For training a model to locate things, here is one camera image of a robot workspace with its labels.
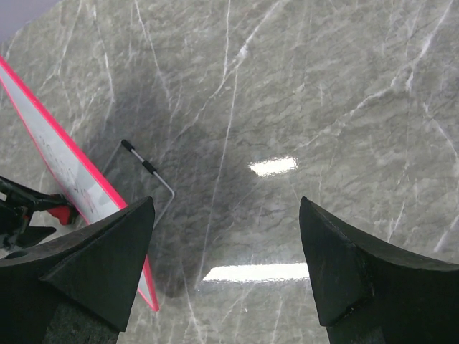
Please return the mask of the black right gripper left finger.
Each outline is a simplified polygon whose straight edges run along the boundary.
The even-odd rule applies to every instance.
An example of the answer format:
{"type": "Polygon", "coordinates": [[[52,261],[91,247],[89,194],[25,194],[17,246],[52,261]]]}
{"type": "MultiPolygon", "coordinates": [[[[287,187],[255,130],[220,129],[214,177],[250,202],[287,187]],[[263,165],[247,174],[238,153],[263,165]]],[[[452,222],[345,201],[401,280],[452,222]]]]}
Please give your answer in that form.
{"type": "Polygon", "coordinates": [[[2,343],[116,343],[126,330],[153,231],[147,196],[1,259],[2,343]]]}

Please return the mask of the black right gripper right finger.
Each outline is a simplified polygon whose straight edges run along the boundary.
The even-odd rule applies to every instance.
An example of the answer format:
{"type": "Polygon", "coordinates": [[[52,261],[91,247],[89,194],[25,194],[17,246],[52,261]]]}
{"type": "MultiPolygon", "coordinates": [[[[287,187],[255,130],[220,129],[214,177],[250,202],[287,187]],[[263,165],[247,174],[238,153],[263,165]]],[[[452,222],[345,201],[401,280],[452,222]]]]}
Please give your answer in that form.
{"type": "Polygon", "coordinates": [[[299,224],[330,343],[457,343],[458,265],[409,252],[306,197],[299,224]]]}

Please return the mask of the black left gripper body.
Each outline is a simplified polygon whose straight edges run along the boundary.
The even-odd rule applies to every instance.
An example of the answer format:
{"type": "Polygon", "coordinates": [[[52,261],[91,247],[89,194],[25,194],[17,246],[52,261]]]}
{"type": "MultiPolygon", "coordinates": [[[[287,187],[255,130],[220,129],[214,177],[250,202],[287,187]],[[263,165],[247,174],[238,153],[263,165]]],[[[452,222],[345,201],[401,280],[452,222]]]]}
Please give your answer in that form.
{"type": "Polygon", "coordinates": [[[50,194],[1,177],[1,248],[12,251],[37,245],[56,232],[52,226],[32,226],[34,213],[57,207],[62,202],[50,194]]]}

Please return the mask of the red whiteboard eraser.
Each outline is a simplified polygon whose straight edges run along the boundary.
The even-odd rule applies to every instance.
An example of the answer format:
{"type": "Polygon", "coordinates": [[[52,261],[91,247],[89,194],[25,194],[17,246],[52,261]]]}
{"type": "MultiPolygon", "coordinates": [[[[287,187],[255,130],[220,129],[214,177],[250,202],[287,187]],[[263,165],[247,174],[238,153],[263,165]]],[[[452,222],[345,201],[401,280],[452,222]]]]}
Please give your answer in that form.
{"type": "Polygon", "coordinates": [[[62,204],[48,209],[47,212],[58,219],[63,226],[74,224],[80,215],[78,210],[62,194],[55,193],[52,197],[59,199],[62,204]]]}

